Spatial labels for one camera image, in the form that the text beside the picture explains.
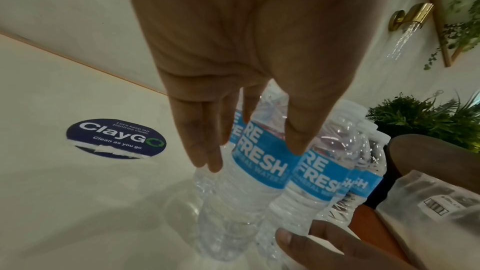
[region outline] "white barcode label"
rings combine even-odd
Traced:
[[[436,195],[429,197],[418,204],[420,210],[428,215],[432,220],[438,222],[444,219],[447,215],[452,214],[458,210],[465,209],[455,199],[448,195]]]

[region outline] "hand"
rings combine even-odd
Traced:
[[[289,95],[285,141],[301,155],[350,85],[384,0],[132,0],[196,167],[222,168],[243,116],[273,78]]]
[[[329,241],[344,255],[333,252],[306,236],[278,229],[275,234],[278,246],[308,270],[416,270],[327,221],[314,220],[309,234]]]

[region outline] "finger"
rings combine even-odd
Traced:
[[[280,228],[275,233],[275,239],[278,246],[289,257],[307,269],[349,269],[348,258],[306,236],[299,236]]]
[[[257,104],[259,103],[260,96],[264,92],[268,84],[268,79],[265,82],[248,86],[243,88],[243,122],[248,123],[250,121],[250,116],[255,111]]]
[[[336,97],[317,100],[289,97],[285,141],[293,154],[305,153],[336,101]]]
[[[222,169],[220,153],[219,102],[202,102],[203,138],[208,169],[218,172]]]
[[[230,139],[230,133],[235,120],[235,111],[239,101],[239,91],[235,91],[221,100],[220,105],[220,135],[221,144],[226,145]]]
[[[369,255],[367,244],[328,221],[314,220],[308,234],[329,241],[346,256],[365,258]]]
[[[173,121],[190,161],[197,168],[207,163],[202,104],[169,97]]]

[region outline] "oval sticker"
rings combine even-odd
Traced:
[[[152,128],[109,118],[77,122],[68,128],[66,138],[85,152],[124,160],[150,158],[167,146]]]

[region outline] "blue label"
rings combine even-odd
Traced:
[[[349,172],[349,169],[309,150],[295,168],[291,181],[308,194],[329,202]]]
[[[382,177],[370,171],[364,171],[357,182],[351,187],[351,191],[358,196],[367,198],[382,181]]]
[[[282,139],[250,121],[231,156],[235,163],[262,184],[284,189],[301,156],[293,155]]]
[[[345,180],[341,183],[340,189],[338,189],[339,195],[346,195],[350,188],[355,184],[355,182],[359,179],[360,175],[362,175],[362,171],[358,169],[352,169],[346,176]]]
[[[230,139],[229,142],[236,144],[240,136],[242,136],[242,131],[245,128],[244,119],[242,117],[242,111],[237,110],[235,112],[235,119],[233,121],[233,127],[231,128]]]
[[[139,157],[104,152],[99,147],[112,147],[146,157],[155,156],[167,147],[165,138],[154,129],[108,118],[77,122],[68,128],[66,138],[75,141],[76,147],[85,152],[114,159],[131,160]]]

